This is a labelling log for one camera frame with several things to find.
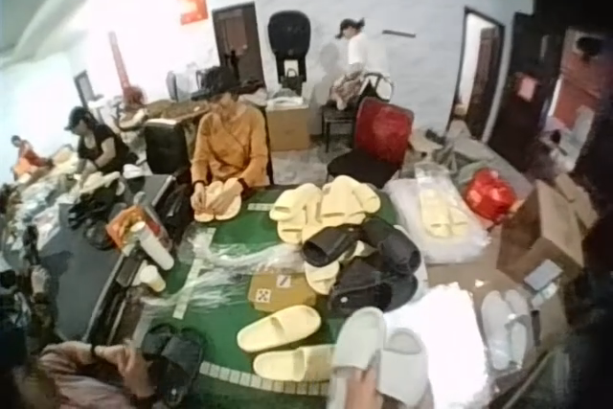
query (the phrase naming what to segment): cardboard box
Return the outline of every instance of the cardboard box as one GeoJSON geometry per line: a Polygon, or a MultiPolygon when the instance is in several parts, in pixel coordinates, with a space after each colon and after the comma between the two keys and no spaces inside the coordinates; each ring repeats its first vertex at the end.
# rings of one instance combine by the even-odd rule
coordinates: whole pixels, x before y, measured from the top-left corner
{"type": "Polygon", "coordinates": [[[554,187],[570,203],[577,215],[579,229],[585,236],[598,219],[598,213],[592,205],[590,196],[583,187],[578,186],[568,174],[560,174],[554,179],[554,187]]]}
{"type": "Polygon", "coordinates": [[[310,148],[309,114],[305,104],[266,109],[270,149],[278,152],[310,148]]]}
{"type": "Polygon", "coordinates": [[[572,281],[583,268],[575,211],[542,181],[503,223],[501,239],[498,268],[534,291],[557,279],[572,281]]]}

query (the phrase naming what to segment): door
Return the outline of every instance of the door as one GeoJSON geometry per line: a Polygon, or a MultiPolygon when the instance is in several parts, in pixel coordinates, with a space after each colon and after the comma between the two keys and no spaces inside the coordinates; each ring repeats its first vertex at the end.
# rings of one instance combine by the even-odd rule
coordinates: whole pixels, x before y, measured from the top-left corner
{"type": "Polygon", "coordinates": [[[498,81],[498,54],[500,53],[500,31],[496,27],[483,29],[477,56],[477,70],[468,103],[465,122],[470,134],[481,139],[486,130],[489,112],[498,81]]]}
{"type": "Polygon", "coordinates": [[[240,81],[263,81],[256,5],[213,11],[213,25],[221,65],[232,68],[240,81]]]}
{"type": "Polygon", "coordinates": [[[556,88],[564,35],[551,34],[532,16],[516,13],[509,72],[489,145],[526,171],[556,88]]]}

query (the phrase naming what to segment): red poster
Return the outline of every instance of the red poster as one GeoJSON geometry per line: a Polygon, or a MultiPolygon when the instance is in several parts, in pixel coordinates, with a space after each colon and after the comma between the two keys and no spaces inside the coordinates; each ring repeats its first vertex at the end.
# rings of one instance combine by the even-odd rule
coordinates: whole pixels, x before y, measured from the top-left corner
{"type": "Polygon", "coordinates": [[[181,14],[181,24],[191,24],[208,19],[207,0],[177,0],[181,14]]]}

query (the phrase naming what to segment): cap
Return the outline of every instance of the cap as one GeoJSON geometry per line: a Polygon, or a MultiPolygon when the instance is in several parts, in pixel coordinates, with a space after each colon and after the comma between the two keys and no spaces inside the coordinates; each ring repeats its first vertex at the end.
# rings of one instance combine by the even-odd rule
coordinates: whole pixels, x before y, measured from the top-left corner
{"type": "Polygon", "coordinates": [[[68,116],[68,125],[65,129],[70,131],[77,126],[80,121],[87,119],[87,117],[90,117],[90,113],[85,107],[73,107],[73,110],[70,111],[70,115],[68,116]]]}
{"type": "Polygon", "coordinates": [[[240,87],[238,79],[229,67],[215,66],[207,69],[202,76],[201,99],[210,99],[224,93],[237,93],[240,87]]]}
{"type": "Polygon", "coordinates": [[[349,18],[345,18],[343,21],[341,21],[341,24],[339,26],[339,31],[338,31],[338,34],[336,35],[336,38],[343,38],[343,32],[348,28],[354,27],[354,25],[355,25],[355,21],[349,18]]]}

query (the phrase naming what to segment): cup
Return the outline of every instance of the cup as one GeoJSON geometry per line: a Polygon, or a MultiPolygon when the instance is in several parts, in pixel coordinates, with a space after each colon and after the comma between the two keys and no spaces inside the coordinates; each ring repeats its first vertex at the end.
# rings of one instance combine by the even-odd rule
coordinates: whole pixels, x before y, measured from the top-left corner
{"type": "Polygon", "coordinates": [[[148,265],[139,274],[141,282],[149,286],[155,292],[162,292],[166,289],[166,282],[158,272],[155,265],[148,265]]]}

